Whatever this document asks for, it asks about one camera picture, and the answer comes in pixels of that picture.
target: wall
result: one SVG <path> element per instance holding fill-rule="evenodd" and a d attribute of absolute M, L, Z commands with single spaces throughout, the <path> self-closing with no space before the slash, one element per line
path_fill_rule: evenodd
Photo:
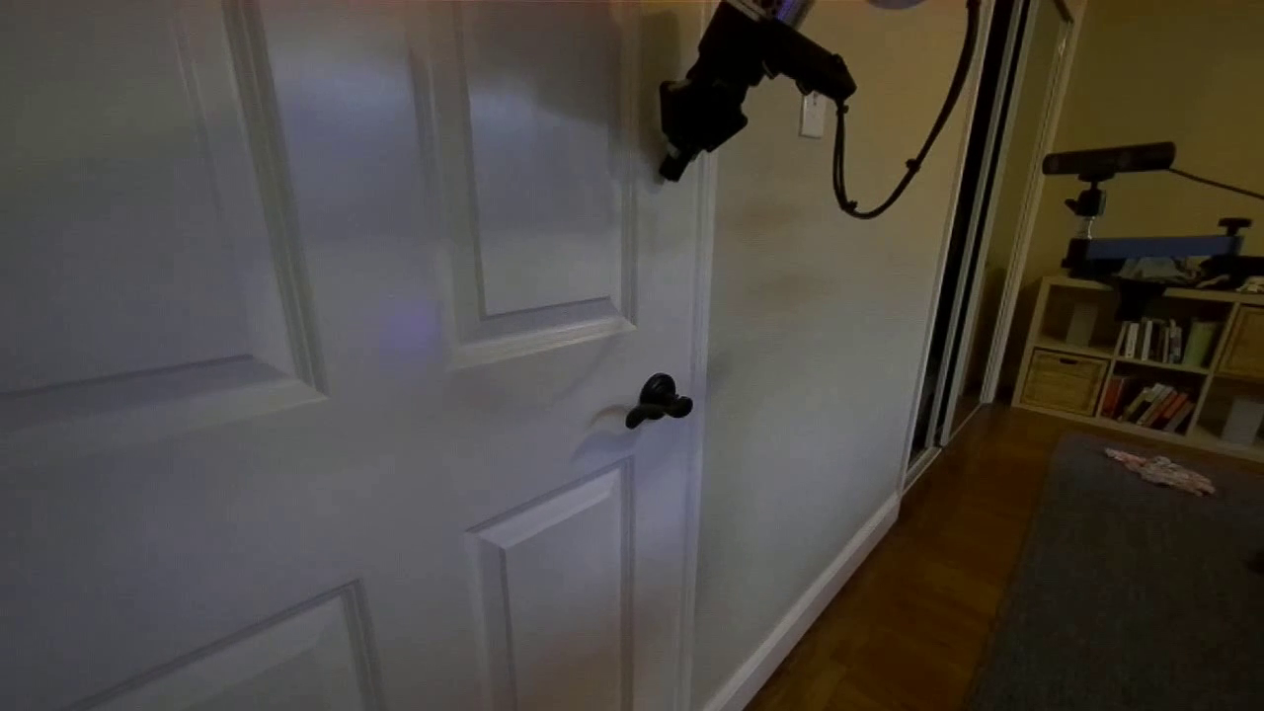
<path fill-rule="evenodd" d="M 815 5 L 807 37 L 840 50 L 859 82 L 850 177 L 873 204 L 946 90 L 962 13 L 838 0 Z M 799 138 L 794 82 L 761 82 L 745 115 L 715 171 L 699 705 L 736 701 L 751 673 L 737 664 L 902 493 L 962 157 L 957 109 L 906 203 L 854 223 L 829 195 L 833 138 Z"/>
<path fill-rule="evenodd" d="M 1090 0 L 1056 146 L 1178 142 L 1182 171 L 1264 191 L 1261 37 L 1261 0 Z M 1061 203 L 1075 195 L 1075 177 L 1041 181 L 1025 291 L 1061 261 L 1075 235 Z M 1106 181 L 1106 217 L 1095 235 L 1215 235 L 1225 215 L 1264 224 L 1261 203 L 1168 174 L 1127 174 Z"/>

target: door panel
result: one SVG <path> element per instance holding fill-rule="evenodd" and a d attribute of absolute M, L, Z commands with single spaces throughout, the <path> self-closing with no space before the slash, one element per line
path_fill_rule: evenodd
<path fill-rule="evenodd" d="M 0 9 L 0 709 L 683 705 L 638 13 Z"/>

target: baseboard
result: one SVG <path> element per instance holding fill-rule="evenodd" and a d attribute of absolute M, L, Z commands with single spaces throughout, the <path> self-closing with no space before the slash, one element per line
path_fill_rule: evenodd
<path fill-rule="evenodd" d="M 820 578 L 791 604 L 791 611 L 773 624 L 773 632 L 745 656 L 745 664 L 703 705 L 703 711 L 744 711 L 759 686 L 780 668 L 794 652 L 803 632 L 824 611 L 838 587 L 859 568 L 873 545 L 892 529 L 902 519 L 896 491 L 820 568 Z"/>

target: wooden floor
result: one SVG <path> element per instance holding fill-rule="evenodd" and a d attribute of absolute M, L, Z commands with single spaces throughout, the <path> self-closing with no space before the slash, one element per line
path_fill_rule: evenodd
<path fill-rule="evenodd" d="M 981 411 L 755 711 L 958 709 L 1021 553 L 1045 457 L 1065 432 L 1075 427 L 1041 414 Z"/>

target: robotic arm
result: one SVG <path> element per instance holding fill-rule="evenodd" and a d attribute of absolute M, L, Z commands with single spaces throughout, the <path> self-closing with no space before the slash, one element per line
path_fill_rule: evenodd
<path fill-rule="evenodd" d="M 679 181 L 699 152 L 715 152 L 745 128 L 744 99 L 766 74 L 791 74 L 799 90 L 845 102 L 858 82 L 838 57 L 794 30 L 807 0 L 721 0 L 683 82 L 659 88 L 667 157 L 659 174 Z"/>

